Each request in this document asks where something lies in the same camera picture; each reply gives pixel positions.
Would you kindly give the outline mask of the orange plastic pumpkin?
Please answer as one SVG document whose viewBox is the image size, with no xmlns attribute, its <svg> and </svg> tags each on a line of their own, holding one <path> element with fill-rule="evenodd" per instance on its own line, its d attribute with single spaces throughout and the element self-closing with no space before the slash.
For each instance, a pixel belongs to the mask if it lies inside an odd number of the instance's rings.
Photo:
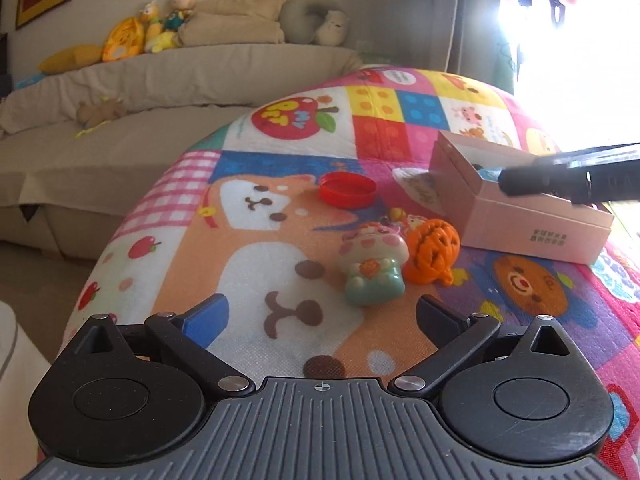
<svg viewBox="0 0 640 480">
<path fill-rule="evenodd" d="M 402 229 L 409 259 L 402 267 L 406 281 L 417 285 L 454 284 L 452 267 L 461 249 L 457 230 L 442 219 L 408 216 Z"/>
</svg>

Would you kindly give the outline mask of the blue white snack pouch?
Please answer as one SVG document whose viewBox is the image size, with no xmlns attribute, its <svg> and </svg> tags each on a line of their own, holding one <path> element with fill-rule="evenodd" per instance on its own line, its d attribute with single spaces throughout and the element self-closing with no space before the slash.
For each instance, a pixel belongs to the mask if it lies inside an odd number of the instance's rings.
<svg viewBox="0 0 640 480">
<path fill-rule="evenodd" d="M 500 174 L 502 173 L 501 168 L 480 168 L 477 169 L 477 173 L 484 181 L 489 182 L 498 182 L 500 178 Z"/>
</svg>

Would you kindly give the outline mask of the pink pig toy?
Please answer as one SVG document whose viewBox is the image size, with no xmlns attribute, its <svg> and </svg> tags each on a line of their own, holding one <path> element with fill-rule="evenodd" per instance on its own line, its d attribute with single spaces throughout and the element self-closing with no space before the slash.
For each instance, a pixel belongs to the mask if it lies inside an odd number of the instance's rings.
<svg viewBox="0 0 640 480">
<path fill-rule="evenodd" d="M 370 307 L 401 297 L 406 291 L 402 267 L 409 249 L 399 226 L 367 222 L 342 236 L 338 266 L 346 276 L 349 304 Z"/>
</svg>

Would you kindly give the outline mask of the pink cardboard box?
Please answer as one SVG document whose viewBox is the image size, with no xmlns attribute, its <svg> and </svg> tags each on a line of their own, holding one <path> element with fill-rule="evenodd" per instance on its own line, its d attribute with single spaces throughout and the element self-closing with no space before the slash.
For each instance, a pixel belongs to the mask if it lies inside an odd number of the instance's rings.
<svg viewBox="0 0 640 480">
<path fill-rule="evenodd" d="M 606 209 L 553 195 L 509 197 L 476 170 L 525 165 L 515 148 L 441 131 L 430 175 L 444 215 L 465 247 L 579 264 L 594 263 L 612 230 Z"/>
</svg>

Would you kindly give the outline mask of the red plastic lid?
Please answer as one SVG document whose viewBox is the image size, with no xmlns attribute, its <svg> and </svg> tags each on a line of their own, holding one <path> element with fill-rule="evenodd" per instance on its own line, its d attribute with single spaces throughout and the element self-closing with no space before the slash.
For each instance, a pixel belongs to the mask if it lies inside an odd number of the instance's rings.
<svg viewBox="0 0 640 480">
<path fill-rule="evenodd" d="M 377 192 L 378 186 L 372 179 L 356 172 L 329 172 L 319 180 L 319 197 L 337 208 L 368 208 L 374 204 Z"/>
</svg>

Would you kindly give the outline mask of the beige covered sofa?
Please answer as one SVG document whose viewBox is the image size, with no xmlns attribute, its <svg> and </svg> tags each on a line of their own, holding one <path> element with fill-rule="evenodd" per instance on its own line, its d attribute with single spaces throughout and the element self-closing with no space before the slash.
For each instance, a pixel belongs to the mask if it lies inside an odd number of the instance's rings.
<svg viewBox="0 0 640 480">
<path fill-rule="evenodd" d="M 227 44 L 168 50 L 47 76 L 1 103 L 1 237 L 99 257 L 122 220 L 193 144 L 243 114 L 348 75 L 346 48 Z M 85 129 L 81 102 L 127 114 Z"/>
</svg>

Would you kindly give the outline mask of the brown plush on sofa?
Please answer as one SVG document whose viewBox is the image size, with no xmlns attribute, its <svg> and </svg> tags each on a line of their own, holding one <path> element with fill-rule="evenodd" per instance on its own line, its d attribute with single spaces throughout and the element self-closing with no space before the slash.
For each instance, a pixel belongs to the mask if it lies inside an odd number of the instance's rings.
<svg viewBox="0 0 640 480">
<path fill-rule="evenodd" d="M 96 104 L 81 102 L 76 112 L 76 120 L 85 129 L 91 129 L 104 122 L 122 118 L 126 114 L 126 106 L 121 100 L 106 99 Z"/>
</svg>

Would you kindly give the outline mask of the white bear plush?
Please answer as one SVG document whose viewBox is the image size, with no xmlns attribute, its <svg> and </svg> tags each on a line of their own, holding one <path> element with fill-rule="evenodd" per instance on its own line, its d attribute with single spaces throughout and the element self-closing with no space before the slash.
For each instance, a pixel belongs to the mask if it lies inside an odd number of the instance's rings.
<svg viewBox="0 0 640 480">
<path fill-rule="evenodd" d="M 324 23 L 316 30 L 314 43 L 325 47 L 339 47 L 344 44 L 349 28 L 349 17 L 339 10 L 326 14 Z"/>
</svg>

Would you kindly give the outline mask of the yellow duck plush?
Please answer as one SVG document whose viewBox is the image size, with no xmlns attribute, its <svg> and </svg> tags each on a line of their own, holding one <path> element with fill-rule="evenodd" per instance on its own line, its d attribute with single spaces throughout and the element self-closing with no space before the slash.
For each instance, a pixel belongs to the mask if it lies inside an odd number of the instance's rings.
<svg viewBox="0 0 640 480">
<path fill-rule="evenodd" d="M 164 22 L 160 18 L 160 7 L 155 0 L 144 6 L 139 18 L 144 31 L 145 53 L 160 53 L 178 47 L 177 33 L 164 29 Z"/>
</svg>

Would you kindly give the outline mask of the yellow cushion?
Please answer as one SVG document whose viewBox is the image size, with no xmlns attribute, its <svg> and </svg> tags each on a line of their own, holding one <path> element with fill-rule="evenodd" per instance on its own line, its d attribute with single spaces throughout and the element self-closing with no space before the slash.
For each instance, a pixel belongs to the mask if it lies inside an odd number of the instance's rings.
<svg viewBox="0 0 640 480">
<path fill-rule="evenodd" d="M 80 70 L 99 63 L 101 60 L 102 48 L 100 46 L 83 44 L 58 51 L 49 56 L 39 64 L 38 70 L 45 75 L 58 75 L 70 70 Z"/>
</svg>

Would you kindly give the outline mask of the orange yellow plush bag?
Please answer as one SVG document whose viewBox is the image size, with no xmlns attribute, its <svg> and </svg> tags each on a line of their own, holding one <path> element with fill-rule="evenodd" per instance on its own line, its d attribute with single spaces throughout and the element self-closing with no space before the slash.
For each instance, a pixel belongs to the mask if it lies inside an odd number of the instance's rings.
<svg viewBox="0 0 640 480">
<path fill-rule="evenodd" d="M 144 28 L 142 21 L 132 16 L 119 22 L 105 40 L 102 61 L 115 62 L 132 58 L 144 51 Z"/>
</svg>

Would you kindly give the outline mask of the beige folded blanket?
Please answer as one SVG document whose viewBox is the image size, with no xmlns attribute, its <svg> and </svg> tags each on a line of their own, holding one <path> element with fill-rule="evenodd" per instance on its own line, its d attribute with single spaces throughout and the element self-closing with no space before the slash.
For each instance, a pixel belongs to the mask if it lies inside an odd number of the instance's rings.
<svg viewBox="0 0 640 480">
<path fill-rule="evenodd" d="M 180 47 L 284 44 L 279 18 L 286 0 L 202 0 L 178 29 Z"/>
</svg>

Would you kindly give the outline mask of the grey neck pillow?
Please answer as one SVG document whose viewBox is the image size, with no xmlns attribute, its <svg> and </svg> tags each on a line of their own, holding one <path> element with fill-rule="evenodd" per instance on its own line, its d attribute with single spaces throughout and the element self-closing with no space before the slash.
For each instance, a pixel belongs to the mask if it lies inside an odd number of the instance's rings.
<svg viewBox="0 0 640 480">
<path fill-rule="evenodd" d="M 315 44 L 316 30 L 331 10 L 343 11 L 331 0 L 288 0 L 279 16 L 285 41 L 289 44 Z"/>
</svg>

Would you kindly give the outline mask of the big-head doll plush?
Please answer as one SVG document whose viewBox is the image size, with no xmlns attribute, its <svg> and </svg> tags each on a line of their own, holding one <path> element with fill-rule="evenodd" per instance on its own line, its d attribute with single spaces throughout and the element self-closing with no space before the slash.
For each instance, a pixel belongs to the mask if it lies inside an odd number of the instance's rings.
<svg viewBox="0 0 640 480">
<path fill-rule="evenodd" d="M 198 0 L 170 0 L 170 11 L 164 21 L 164 29 L 176 32 L 190 18 Z"/>
</svg>

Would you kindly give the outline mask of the keychain charm toy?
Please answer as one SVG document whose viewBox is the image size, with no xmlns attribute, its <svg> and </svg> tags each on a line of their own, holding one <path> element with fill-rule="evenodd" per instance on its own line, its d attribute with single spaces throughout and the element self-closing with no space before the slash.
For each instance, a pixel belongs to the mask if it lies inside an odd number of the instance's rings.
<svg viewBox="0 0 640 480">
<path fill-rule="evenodd" d="M 426 222 L 426 218 L 419 216 L 418 214 L 407 214 L 402 208 L 394 207 L 388 212 L 388 218 L 390 223 L 394 226 L 399 226 L 401 231 L 407 233 L 419 229 L 423 223 Z"/>
</svg>

